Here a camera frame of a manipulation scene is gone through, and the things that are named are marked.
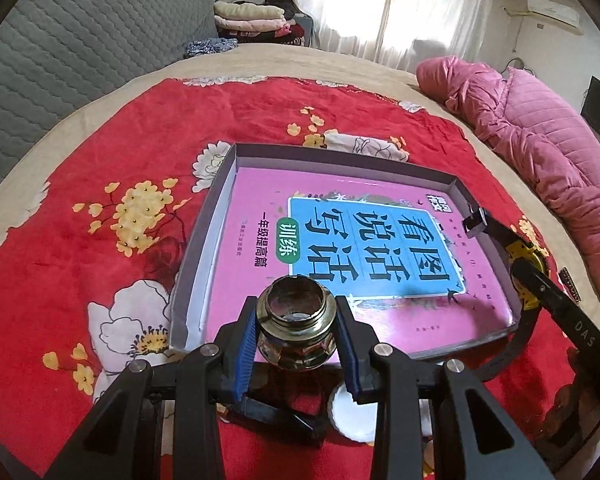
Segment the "pink folded blanket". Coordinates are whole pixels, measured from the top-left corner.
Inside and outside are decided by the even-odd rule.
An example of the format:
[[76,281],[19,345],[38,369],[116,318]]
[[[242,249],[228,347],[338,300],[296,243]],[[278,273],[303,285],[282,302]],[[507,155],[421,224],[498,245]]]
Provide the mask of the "pink folded blanket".
[[600,144],[584,119],[523,70],[504,80],[486,64],[440,57],[416,75],[564,221],[600,295]]
[[241,30],[243,32],[270,32],[278,30],[286,25],[286,20],[226,20],[222,16],[215,15],[216,25],[229,30]]

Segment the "stack of folded blankets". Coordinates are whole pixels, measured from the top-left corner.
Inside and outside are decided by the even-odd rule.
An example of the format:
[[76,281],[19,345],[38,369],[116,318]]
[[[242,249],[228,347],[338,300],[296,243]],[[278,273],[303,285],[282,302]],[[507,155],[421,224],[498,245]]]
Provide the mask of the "stack of folded blankets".
[[220,38],[238,43],[281,43],[304,45],[304,30],[293,16],[280,7],[249,2],[214,4],[216,27]]

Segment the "air conditioner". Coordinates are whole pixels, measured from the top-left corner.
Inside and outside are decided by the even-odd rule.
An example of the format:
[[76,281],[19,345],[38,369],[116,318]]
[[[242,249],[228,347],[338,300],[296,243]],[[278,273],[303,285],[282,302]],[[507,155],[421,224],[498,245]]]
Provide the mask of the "air conditioner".
[[580,13],[571,9],[571,7],[557,4],[551,0],[527,0],[529,12],[542,14],[559,22],[571,25],[571,27],[580,27]]

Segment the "white curtain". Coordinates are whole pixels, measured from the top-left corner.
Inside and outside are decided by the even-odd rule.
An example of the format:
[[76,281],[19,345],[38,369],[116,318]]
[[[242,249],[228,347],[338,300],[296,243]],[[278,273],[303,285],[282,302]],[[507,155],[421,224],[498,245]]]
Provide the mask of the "white curtain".
[[322,50],[414,72],[429,57],[478,54],[493,0],[296,0]]

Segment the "metal bolt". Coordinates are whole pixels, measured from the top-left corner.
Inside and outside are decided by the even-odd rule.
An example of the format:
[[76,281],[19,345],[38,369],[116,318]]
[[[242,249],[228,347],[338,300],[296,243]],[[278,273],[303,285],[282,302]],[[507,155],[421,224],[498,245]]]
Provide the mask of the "metal bolt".
[[219,351],[220,351],[220,348],[218,347],[218,345],[213,344],[213,343],[207,343],[206,345],[202,345],[200,347],[200,353],[204,357],[213,357]]
[[374,352],[378,355],[387,357],[394,352],[394,348],[389,343],[378,343],[374,346]]
[[146,361],[144,359],[134,359],[126,367],[129,368],[129,371],[137,374],[146,368]]
[[459,374],[464,370],[464,363],[460,359],[449,359],[446,362],[446,367],[452,372]]

